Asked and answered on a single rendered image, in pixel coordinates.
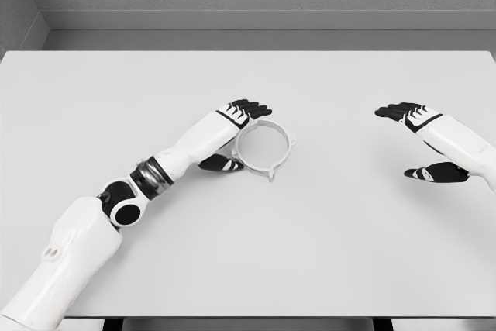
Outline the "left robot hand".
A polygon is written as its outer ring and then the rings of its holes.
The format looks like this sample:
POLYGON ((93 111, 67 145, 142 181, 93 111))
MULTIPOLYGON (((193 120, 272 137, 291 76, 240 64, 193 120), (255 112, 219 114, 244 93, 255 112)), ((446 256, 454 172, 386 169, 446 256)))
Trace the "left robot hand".
POLYGON ((267 105, 239 99, 227 103, 208 113, 195 123, 176 145, 204 171, 234 172, 244 168, 243 164, 217 151, 233 140, 249 123, 272 110, 267 105))

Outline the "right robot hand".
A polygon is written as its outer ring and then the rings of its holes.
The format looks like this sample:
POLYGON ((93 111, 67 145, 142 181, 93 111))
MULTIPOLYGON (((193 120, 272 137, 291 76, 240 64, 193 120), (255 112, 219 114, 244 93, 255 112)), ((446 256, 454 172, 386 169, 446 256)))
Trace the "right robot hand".
POLYGON ((449 184, 481 177, 480 150, 484 138, 452 116, 418 103, 400 102, 380 107, 374 114, 401 123, 448 161, 407 169, 404 176, 430 183, 449 184))

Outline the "white round pipe clamp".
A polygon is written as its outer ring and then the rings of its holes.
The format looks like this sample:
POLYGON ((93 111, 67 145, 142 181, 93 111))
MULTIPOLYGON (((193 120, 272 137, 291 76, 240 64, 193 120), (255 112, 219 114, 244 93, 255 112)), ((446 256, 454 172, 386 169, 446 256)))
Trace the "white round pipe clamp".
POLYGON ((270 119, 255 119, 251 123, 249 123, 247 126, 245 126, 243 129, 241 129, 237 135, 234 137, 234 143, 231 151, 231 155, 233 158, 237 161, 239 161, 243 167, 248 170, 249 172, 258 175, 258 176, 264 176, 267 178, 269 182, 273 182, 275 179, 275 175, 277 171, 284 165, 284 163, 288 160, 289 155, 295 146, 296 140, 295 140, 295 135, 292 133, 289 133, 283 126, 281 126, 278 122, 275 122, 274 120, 270 119), (261 167, 261 166, 256 166, 254 164, 251 164, 248 160, 245 159, 245 157, 241 153, 240 149, 240 143, 241 140, 247 135, 248 133, 254 131, 258 127, 267 127, 276 130, 279 132, 283 137, 286 142, 286 151, 282 158, 278 161, 276 161, 274 164, 267 166, 267 167, 261 167))

